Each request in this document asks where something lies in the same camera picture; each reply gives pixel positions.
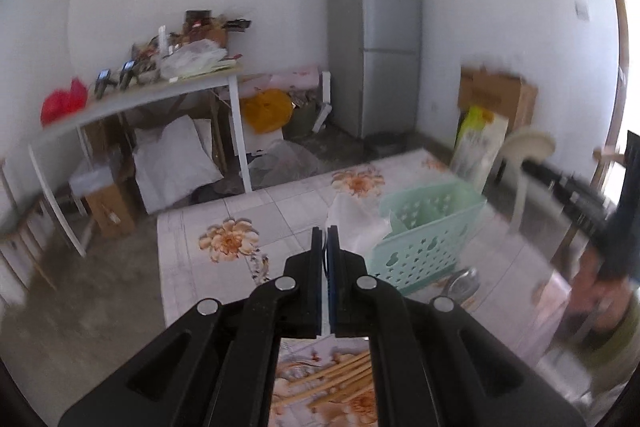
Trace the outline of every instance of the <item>stool leg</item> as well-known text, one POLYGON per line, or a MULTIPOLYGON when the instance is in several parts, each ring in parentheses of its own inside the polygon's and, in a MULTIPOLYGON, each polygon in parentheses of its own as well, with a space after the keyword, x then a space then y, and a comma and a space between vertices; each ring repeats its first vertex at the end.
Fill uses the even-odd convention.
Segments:
POLYGON ((11 273, 13 273, 15 278, 18 280, 18 282, 20 282, 22 287, 24 289, 28 289, 27 285, 24 283, 24 281, 22 279, 20 279, 20 276, 18 276, 18 272, 16 270, 14 270, 14 267, 11 266, 11 263, 9 263, 9 260, 4 256, 4 253, 2 253, 0 251, 0 255, 2 256, 2 259, 4 259, 4 262, 6 263, 6 265, 9 267, 9 270, 11 271, 11 273))
MULTIPOLYGON (((31 237, 31 240, 33 241, 36 249, 38 250, 38 253, 40 254, 40 256, 42 256, 44 254, 44 250, 42 249, 40 244, 37 242, 36 237, 33 235, 33 232, 31 232, 31 229, 28 226, 26 226, 25 229, 27 230, 27 234, 31 237)), ((38 260, 34 257, 33 253, 31 253, 31 250, 29 250, 27 243, 25 243, 24 239, 20 235, 20 230, 18 230, 18 232, 16 233, 16 238, 18 242, 20 242, 20 244, 24 247, 24 251, 27 253, 27 256, 29 257, 29 259, 31 259, 31 262, 33 263, 33 266, 38 271, 38 273, 42 276, 44 280, 46 280, 49 286, 51 286, 54 290, 57 291, 56 285, 54 285, 51 279, 49 279, 45 271, 42 269, 42 266, 40 266, 40 263, 38 262, 38 260)))

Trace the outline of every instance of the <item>refrigerator door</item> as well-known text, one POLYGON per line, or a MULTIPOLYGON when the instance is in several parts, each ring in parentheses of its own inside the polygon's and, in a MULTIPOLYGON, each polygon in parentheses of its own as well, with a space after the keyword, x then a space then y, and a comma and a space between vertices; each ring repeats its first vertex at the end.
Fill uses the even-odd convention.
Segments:
POLYGON ((364 52, 361 138, 414 130, 419 68, 417 54, 364 52))
POLYGON ((420 52, 422 0, 362 0, 365 51, 420 52))

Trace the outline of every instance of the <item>concrete floor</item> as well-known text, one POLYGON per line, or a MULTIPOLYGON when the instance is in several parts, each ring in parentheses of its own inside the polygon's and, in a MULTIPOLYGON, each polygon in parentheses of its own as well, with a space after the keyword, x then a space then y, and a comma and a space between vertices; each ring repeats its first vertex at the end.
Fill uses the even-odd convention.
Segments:
MULTIPOLYGON (((325 163, 326 171, 361 163, 360 142, 334 128, 299 140, 325 163)), ((448 161, 442 147, 413 136, 448 161)), ((513 193, 489 185, 486 195, 511 215, 513 193)), ((528 204, 523 234, 550 259, 565 226, 528 204)), ((132 235, 107 240, 96 235, 85 259, 60 239, 47 252, 45 267, 58 285, 53 292, 34 278, 28 302, 9 310, 0 328, 0 356, 23 394, 49 425, 164 329, 156 219, 145 217, 132 235)))

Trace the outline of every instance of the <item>white plastic stool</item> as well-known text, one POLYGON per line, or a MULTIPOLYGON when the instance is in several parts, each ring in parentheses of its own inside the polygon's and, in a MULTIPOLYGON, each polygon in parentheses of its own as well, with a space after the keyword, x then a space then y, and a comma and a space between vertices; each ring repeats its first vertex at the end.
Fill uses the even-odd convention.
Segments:
POLYGON ((504 140, 500 152, 498 152, 498 158, 503 158, 510 169, 514 169, 518 180, 516 201, 513 205, 513 216, 509 225, 511 232, 517 232, 520 229, 524 203, 527 199, 529 180, 520 168, 522 162, 524 160, 542 162, 555 151, 556 140, 549 133, 536 131, 531 127, 521 127, 504 140))

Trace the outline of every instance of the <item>red plastic bag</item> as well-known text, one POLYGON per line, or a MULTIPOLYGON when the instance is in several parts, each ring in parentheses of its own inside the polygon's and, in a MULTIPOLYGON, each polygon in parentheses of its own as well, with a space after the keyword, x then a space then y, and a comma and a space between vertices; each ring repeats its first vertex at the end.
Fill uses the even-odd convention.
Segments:
POLYGON ((81 110, 86 105, 89 93, 78 77, 71 81, 71 89, 56 89, 42 104, 40 123, 46 126, 63 116, 81 110))

